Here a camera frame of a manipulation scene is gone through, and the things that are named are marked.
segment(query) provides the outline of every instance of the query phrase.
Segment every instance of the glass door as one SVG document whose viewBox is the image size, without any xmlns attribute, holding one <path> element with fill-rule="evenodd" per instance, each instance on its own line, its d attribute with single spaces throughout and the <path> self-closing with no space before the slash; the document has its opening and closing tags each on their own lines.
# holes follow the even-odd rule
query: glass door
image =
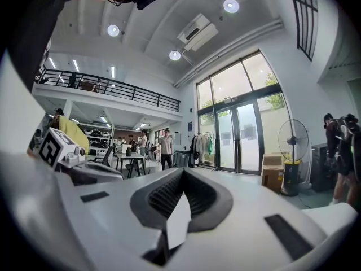
<svg viewBox="0 0 361 271">
<path fill-rule="evenodd" d="M 217 166 L 224 171 L 260 174 L 263 131 L 256 103 L 217 112 Z"/>
</svg>

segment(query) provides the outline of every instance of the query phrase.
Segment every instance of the black metal railing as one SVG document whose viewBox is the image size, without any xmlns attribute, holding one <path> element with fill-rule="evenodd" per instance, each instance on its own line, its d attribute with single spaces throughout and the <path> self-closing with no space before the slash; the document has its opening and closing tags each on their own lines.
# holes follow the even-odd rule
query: black metal railing
<svg viewBox="0 0 361 271">
<path fill-rule="evenodd" d="M 85 73 L 43 69 L 36 83 L 82 89 L 179 112 L 179 100 L 144 88 Z"/>
<path fill-rule="evenodd" d="M 297 21 L 297 48 L 312 61 L 318 26 L 317 0 L 293 0 L 293 4 Z"/>
</svg>

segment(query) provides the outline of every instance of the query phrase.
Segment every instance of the man in white shirt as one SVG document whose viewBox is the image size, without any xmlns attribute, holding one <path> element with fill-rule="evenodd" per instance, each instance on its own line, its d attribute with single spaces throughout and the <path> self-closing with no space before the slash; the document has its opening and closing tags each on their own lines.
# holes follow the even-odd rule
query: man in white shirt
<svg viewBox="0 0 361 271">
<path fill-rule="evenodd" d="M 173 154 L 173 140 L 169 136 L 169 129 L 164 131 L 164 137 L 160 138 L 160 158 L 162 163 L 162 170 L 165 170 L 165 161 L 168 163 L 168 167 L 171 168 L 171 156 Z"/>
<path fill-rule="evenodd" d="M 146 144 L 147 144 L 147 131 L 145 129 L 142 129 L 142 139 L 140 140 L 140 154 L 142 156 L 146 155 Z"/>
</svg>

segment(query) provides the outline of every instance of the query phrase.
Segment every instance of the standing fan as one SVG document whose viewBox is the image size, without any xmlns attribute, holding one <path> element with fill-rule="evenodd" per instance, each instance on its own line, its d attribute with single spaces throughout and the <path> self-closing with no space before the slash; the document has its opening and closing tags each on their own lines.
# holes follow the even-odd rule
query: standing fan
<svg viewBox="0 0 361 271">
<path fill-rule="evenodd" d="M 281 194 L 298 195 L 298 167 L 309 147 L 309 135 L 305 126 L 298 120 L 286 121 L 278 134 L 278 145 L 285 162 L 285 172 Z"/>
</svg>

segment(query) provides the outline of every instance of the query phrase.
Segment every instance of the tree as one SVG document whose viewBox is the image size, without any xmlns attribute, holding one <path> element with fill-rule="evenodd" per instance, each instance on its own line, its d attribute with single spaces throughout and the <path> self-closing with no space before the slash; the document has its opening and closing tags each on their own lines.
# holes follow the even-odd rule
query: tree
<svg viewBox="0 0 361 271">
<path fill-rule="evenodd" d="M 277 79 L 272 73 L 268 73 L 267 76 L 268 76 L 266 80 L 267 86 L 277 84 Z M 269 96 L 266 99 L 266 102 L 272 105 L 271 107 L 272 110 L 278 110 L 284 107 L 283 98 L 280 93 Z"/>
<path fill-rule="evenodd" d="M 221 101 L 218 101 L 218 100 L 214 100 L 214 104 L 216 103 L 219 103 Z M 210 99 L 208 99 L 203 105 L 202 105 L 202 108 L 206 108 L 206 107 L 209 107 L 212 105 L 212 101 Z M 227 111 L 223 111 L 223 112 L 220 112 L 218 114 L 218 116 L 226 116 L 228 115 L 229 113 Z M 213 125 L 214 124 L 214 117 L 213 117 L 213 113 L 208 113 L 206 115 L 202 115 L 201 116 L 202 120 L 203 120 L 203 125 L 206 126 L 206 125 Z"/>
</svg>

